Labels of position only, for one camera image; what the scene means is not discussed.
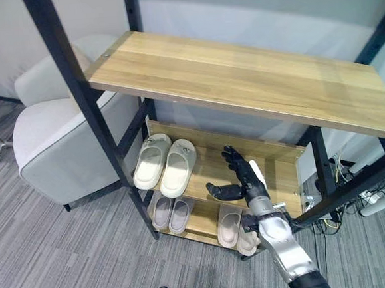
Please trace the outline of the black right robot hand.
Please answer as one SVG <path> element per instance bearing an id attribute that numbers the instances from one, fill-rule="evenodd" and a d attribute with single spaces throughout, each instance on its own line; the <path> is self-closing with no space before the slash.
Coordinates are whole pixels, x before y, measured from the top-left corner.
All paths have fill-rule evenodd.
<path id="1" fill-rule="evenodd" d="M 226 145 L 221 155 L 228 163 L 228 168 L 235 172 L 240 185 L 216 186 L 207 183 L 205 186 L 212 197 L 223 201 L 245 199 L 247 203 L 256 197 L 266 196 L 269 198 L 265 185 L 255 174 L 249 162 L 236 149 Z"/>

